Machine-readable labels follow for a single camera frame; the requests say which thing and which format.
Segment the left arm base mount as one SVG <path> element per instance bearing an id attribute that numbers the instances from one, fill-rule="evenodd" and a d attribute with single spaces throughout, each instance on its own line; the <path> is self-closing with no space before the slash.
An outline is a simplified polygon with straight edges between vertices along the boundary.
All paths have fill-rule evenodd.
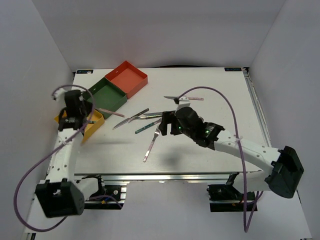
<path id="1" fill-rule="evenodd" d="M 106 180 L 100 174 L 83 176 L 76 183 L 86 179 L 97 180 L 97 191 L 85 201 L 85 210 L 120 210 L 123 207 L 127 192 L 125 183 Z"/>

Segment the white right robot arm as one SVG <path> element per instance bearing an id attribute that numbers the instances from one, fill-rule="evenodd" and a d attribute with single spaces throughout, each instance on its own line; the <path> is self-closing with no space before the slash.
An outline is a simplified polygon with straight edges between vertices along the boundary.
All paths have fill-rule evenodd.
<path id="1" fill-rule="evenodd" d="M 302 163 L 292 147 L 284 149 L 259 145 L 236 138 L 223 126 L 204 122 L 191 107 L 165 111 L 159 125 L 163 136 L 171 125 L 171 135 L 183 134 L 198 146 L 230 154 L 259 168 L 251 173 L 233 173 L 225 184 L 226 195 L 236 200 L 245 192 L 271 191 L 291 199 L 304 173 Z"/>

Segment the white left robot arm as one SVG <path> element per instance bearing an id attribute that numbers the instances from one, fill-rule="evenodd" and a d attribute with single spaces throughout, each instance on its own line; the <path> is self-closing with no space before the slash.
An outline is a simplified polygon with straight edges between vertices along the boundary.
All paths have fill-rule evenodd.
<path id="1" fill-rule="evenodd" d="M 52 155 L 44 183 L 36 186 L 35 194 L 47 218 L 81 215 L 85 202 L 105 196 L 106 187 L 98 175 L 75 180 L 76 161 L 84 138 L 84 125 L 92 110 L 80 90 L 63 94 L 65 108 L 58 117 L 55 145 L 62 148 Z"/>

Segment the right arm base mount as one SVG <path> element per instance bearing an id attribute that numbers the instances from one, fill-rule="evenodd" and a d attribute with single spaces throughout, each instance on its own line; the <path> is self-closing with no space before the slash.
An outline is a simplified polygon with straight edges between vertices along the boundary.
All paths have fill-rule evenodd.
<path id="1" fill-rule="evenodd" d="M 224 184 L 210 184 L 207 187 L 209 206 L 212 213 L 242 212 L 244 194 L 233 187 L 239 172 L 232 173 Z"/>

